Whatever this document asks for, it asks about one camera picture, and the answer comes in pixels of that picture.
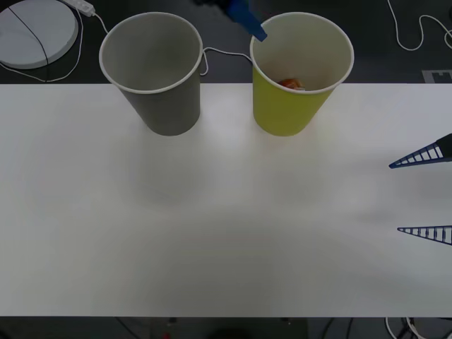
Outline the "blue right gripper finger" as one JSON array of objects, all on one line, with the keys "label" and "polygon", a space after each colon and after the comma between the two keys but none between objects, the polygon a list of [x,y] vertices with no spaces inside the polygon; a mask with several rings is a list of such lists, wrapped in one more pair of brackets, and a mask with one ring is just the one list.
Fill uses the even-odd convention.
[{"label": "blue right gripper finger", "polygon": [[402,157],[389,165],[390,169],[428,165],[451,161],[451,134]]},{"label": "blue right gripper finger", "polygon": [[398,227],[397,231],[421,239],[451,245],[452,226]]}]

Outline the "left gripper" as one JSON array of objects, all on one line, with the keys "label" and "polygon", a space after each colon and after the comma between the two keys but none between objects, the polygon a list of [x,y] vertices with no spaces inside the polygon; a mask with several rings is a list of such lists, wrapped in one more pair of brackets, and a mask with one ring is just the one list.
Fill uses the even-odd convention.
[{"label": "left gripper", "polygon": [[216,6],[220,10],[227,10],[228,16],[240,24],[250,35],[262,42],[267,38],[261,22],[249,10],[249,5],[242,0],[194,0],[198,6]]}]

